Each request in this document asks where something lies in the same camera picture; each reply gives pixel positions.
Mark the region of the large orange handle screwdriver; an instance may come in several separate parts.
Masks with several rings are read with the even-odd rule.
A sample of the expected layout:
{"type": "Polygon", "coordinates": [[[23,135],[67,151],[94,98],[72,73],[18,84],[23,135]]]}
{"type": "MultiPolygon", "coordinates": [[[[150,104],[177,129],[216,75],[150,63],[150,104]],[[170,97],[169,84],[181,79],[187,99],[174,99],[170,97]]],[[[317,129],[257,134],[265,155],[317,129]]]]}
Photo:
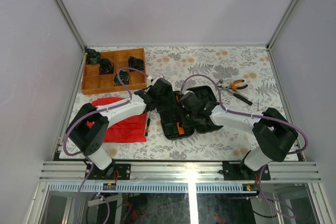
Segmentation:
{"type": "Polygon", "coordinates": [[[184,128],[180,126],[180,123],[177,122],[177,130],[178,130],[178,134],[179,135],[184,135],[185,134],[185,131],[184,131],[184,128]]]}

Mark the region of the black plastic tool case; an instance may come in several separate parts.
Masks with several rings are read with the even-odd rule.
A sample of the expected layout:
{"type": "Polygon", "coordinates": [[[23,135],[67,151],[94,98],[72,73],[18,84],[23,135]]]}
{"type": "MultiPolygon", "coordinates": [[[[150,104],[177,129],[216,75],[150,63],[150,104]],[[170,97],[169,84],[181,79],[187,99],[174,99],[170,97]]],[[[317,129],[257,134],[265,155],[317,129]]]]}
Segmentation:
{"type": "Polygon", "coordinates": [[[186,98],[174,91],[168,99],[157,107],[165,137],[178,140],[191,136],[194,132],[205,134],[220,130],[209,115],[211,109],[219,105],[209,86],[189,88],[186,98]]]}

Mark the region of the small precision screwdriver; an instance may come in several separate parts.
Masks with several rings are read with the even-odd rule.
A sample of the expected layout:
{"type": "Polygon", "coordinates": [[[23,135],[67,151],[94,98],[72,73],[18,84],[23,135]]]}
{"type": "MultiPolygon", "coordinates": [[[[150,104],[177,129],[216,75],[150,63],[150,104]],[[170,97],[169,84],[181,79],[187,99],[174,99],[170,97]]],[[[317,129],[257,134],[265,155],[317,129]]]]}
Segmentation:
{"type": "Polygon", "coordinates": [[[150,122],[151,122],[151,111],[148,112],[148,116],[147,116],[146,128],[145,128],[145,134],[144,134],[145,137],[148,136],[148,133],[149,133],[149,127],[150,127],[150,122]]]}

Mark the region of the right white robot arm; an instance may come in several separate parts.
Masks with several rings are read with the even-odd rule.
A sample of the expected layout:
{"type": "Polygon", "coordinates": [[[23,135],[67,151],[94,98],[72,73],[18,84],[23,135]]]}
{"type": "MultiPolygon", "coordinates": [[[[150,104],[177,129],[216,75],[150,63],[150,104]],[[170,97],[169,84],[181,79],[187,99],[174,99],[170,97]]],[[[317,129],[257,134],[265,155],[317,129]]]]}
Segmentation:
{"type": "Polygon", "coordinates": [[[258,146],[245,155],[239,166],[240,175],[245,179],[253,178],[260,168],[272,161],[284,161],[298,138],[298,132],[274,108],[262,114],[245,115],[224,109],[215,101],[205,102],[191,91],[182,95],[180,104],[192,126],[227,126],[254,135],[258,146]]]}

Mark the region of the red cloth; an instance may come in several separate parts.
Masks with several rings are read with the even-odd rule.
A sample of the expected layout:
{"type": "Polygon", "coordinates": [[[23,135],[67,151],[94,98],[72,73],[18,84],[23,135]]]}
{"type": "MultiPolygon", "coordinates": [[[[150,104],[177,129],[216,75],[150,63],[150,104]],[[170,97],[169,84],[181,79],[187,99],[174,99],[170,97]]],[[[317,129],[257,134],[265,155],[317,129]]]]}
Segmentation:
{"type": "Polygon", "coordinates": [[[111,97],[100,98],[92,102],[97,109],[109,108],[101,115],[108,118],[105,143],[136,143],[145,142],[144,136],[146,113],[143,100],[134,95],[128,103],[127,99],[111,97]]]}

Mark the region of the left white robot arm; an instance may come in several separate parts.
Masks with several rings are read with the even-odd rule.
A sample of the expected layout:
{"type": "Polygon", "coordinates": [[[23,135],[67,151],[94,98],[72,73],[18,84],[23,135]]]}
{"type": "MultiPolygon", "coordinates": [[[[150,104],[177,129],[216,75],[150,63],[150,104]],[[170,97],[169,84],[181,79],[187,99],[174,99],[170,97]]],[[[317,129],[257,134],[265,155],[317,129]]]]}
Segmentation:
{"type": "Polygon", "coordinates": [[[132,116],[155,110],[172,94],[171,83],[158,78],[148,90],[136,91],[128,99],[99,107],[91,103],[84,104],[67,128],[64,151],[67,150],[66,143],[70,139],[94,163],[98,175],[103,179],[111,178],[115,172],[113,159],[102,147],[107,129],[132,116]]]}

